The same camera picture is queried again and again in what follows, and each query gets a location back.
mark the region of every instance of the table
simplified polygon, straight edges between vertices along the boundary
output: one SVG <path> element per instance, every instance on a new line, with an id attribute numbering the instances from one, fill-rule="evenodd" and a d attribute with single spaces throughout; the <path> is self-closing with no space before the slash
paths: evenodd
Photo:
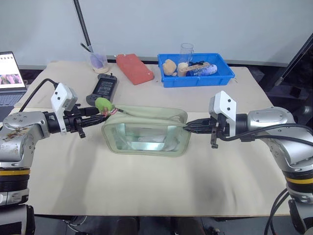
<path id="1" fill-rule="evenodd" d="M 220 90 L 237 101 L 238 112 L 271 106 L 247 68 L 232 68 L 236 77 L 227 86 L 169 89 L 162 87 L 157 66 L 147 66 L 156 78 L 137 86 L 112 66 L 119 79 L 114 103 L 178 107 L 188 111 L 188 120 L 207 117 L 209 98 Z M 88 74 L 93 82 L 83 79 Z M 96 74 L 83 63 L 54 62 L 30 90 L 46 77 L 74 88 L 82 106 L 96 81 Z M 47 108 L 53 89 L 49 89 L 39 91 L 25 111 L 51 111 Z M 84 139 L 77 133 L 53 134 L 37 143 L 28 201 L 36 214 L 269 215 L 285 187 L 281 170 L 260 140 L 219 140 L 219 148 L 212 149 L 209 135 L 192 134 L 186 153 L 170 158 L 114 154 L 104 141 L 101 125 L 84 131 Z M 277 214 L 289 214 L 288 205 L 284 203 Z"/>

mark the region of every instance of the clear plastic pouch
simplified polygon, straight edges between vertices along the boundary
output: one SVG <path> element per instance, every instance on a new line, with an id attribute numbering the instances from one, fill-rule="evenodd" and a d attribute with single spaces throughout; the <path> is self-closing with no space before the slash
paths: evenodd
<path id="1" fill-rule="evenodd" d="M 111 151 L 121 154 L 180 156 L 188 146 L 187 113 L 180 109 L 116 105 L 126 113 L 109 117 L 102 127 Z"/>

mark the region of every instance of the yellow stripe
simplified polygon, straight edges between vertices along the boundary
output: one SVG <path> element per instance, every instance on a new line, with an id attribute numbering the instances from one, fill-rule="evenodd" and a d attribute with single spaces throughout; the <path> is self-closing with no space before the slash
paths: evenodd
<path id="1" fill-rule="evenodd" d="M 285 177 L 287 181 L 291 182 L 291 183 L 295 183 L 295 184 L 301 184 L 301 185 L 305 185 L 305 184 L 313 184 L 313 178 L 310 179 L 306 179 L 306 180 L 295 180 L 295 179 L 291 179 L 288 177 Z"/>
<path id="2" fill-rule="evenodd" d="M 1 170 L 1 175 L 28 175 L 30 170 Z"/>

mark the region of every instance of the cable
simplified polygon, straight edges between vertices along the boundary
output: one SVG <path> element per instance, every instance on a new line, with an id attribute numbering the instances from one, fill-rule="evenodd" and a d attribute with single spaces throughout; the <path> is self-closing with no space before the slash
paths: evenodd
<path id="1" fill-rule="evenodd" d="M 23 112 L 23 110 L 25 109 L 26 105 L 30 102 L 30 100 L 33 98 L 33 96 L 36 94 L 36 92 L 40 89 L 40 87 L 45 83 L 45 82 L 51 82 L 54 85 L 54 88 L 56 88 L 58 86 L 57 82 L 54 82 L 53 80 L 51 80 L 50 78 L 46 78 L 44 80 L 42 80 L 42 82 L 35 88 L 35 90 L 32 92 L 32 94 L 30 94 L 30 96 L 28 97 L 28 99 L 25 101 L 25 103 L 23 104 L 23 106 L 21 107 L 19 112 Z"/>
<path id="2" fill-rule="evenodd" d="M 81 125 L 82 127 L 89 127 L 100 124 L 107 120 L 109 117 L 104 117 L 103 115 L 93 115 L 89 118 L 82 119 Z"/>
<path id="3" fill-rule="evenodd" d="M 279 199 L 284 195 L 284 193 L 287 192 L 287 189 L 285 188 L 275 199 L 274 203 L 273 203 L 273 206 L 272 208 L 270 209 L 270 213 L 273 212 L 277 202 L 279 201 Z M 270 222 L 270 230 L 272 232 L 273 235 L 276 235 L 276 232 L 275 232 L 275 229 L 274 229 L 274 226 L 273 226 L 273 220 L 271 220 Z"/>
<path id="4" fill-rule="evenodd" d="M 275 213 L 278 210 L 278 208 L 280 207 L 280 205 L 286 200 L 286 198 L 288 196 L 289 196 L 289 193 L 286 192 L 286 194 L 283 196 L 283 198 L 280 199 L 280 201 L 277 203 L 277 205 L 274 207 L 274 209 L 270 212 L 270 215 L 268 217 L 268 221 L 267 221 L 265 229 L 264 229 L 264 235 L 268 235 L 268 228 L 269 228 L 269 225 L 273 219 L 273 216 L 275 215 Z"/>
<path id="5" fill-rule="evenodd" d="M 313 142 L 305 141 L 305 140 L 294 138 L 294 137 L 288 137 L 288 136 L 265 135 L 265 136 L 255 136 L 254 138 L 255 139 L 281 139 L 281 140 L 293 141 L 293 142 L 298 142 L 298 143 L 304 143 L 304 144 L 313 146 Z"/>
<path id="6" fill-rule="evenodd" d="M 82 222 L 80 222 L 80 223 L 78 223 L 78 224 L 71 224 L 71 223 L 69 223 L 69 225 L 71 225 L 71 226 L 79 226 L 79 225 L 82 225 L 82 224 L 86 221 L 86 219 L 87 219 L 87 215 L 85 216 L 85 218 L 83 219 Z"/>
<path id="7" fill-rule="evenodd" d="M 77 230 L 77 229 L 71 227 L 71 225 L 70 225 L 69 222 L 66 222 L 65 220 L 63 220 L 63 222 L 66 223 L 66 225 L 67 225 L 71 230 L 73 230 L 73 231 L 75 231 L 75 232 L 77 232 L 77 233 L 81 233 L 81 231 L 79 231 L 79 230 Z"/>
<path id="8" fill-rule="evenodd" d="M 306 129 L 307 131 L 309 131 L 309 133 L 311 135 L 313 135 L 312 129 L 310 127 L 308 127 L 308 126 L 299 125 L 299 124 L 296 124 L 296 123 L 286 123 L 286 124 L 278 124 L 278 125 L 273 125 L 273 126 L 261 127 L 261 128 L 256 129 L 256 130 L 243 132 L 243 133 L 241 133 L 239 135 L 232 136 L 232 137 L 229 137 L 229 138 L 226 138 L 222 134 L 222 132 L 220 131 L 219 132 L 219 134 L 220 134 L 219 138 L 221 140 L 223 140 L 223 141 L 234 141 L 234 140 L 240 139 L 241 137 L 244 137 L 244 136 L 247 136 L 247 135 L 253 135 L 253 134 L 257 134 L 259 132 L 272 130 L 272 129 L 277 129 L 277 128 L 282 128 L 282 127 L 300 127 L 300 128 Z"/>
<path id="9" fill-rule="evenodd" d="M 81 231 L 75 229 L 75 228 L 72 228 L 69 224 L 67 225 L 70 229 L 72 229 L 73 231 L 77 232 L 77 233 L 81 233 Z"/>

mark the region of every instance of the laptop keyboard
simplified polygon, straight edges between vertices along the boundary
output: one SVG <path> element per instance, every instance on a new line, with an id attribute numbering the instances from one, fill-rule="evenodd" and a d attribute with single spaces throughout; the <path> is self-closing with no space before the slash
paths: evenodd
<path id="1" fill-rule="evenodd" d="M 0 107 L 15 105 L 24 94 L 4 94 L 0 95 Z"/>

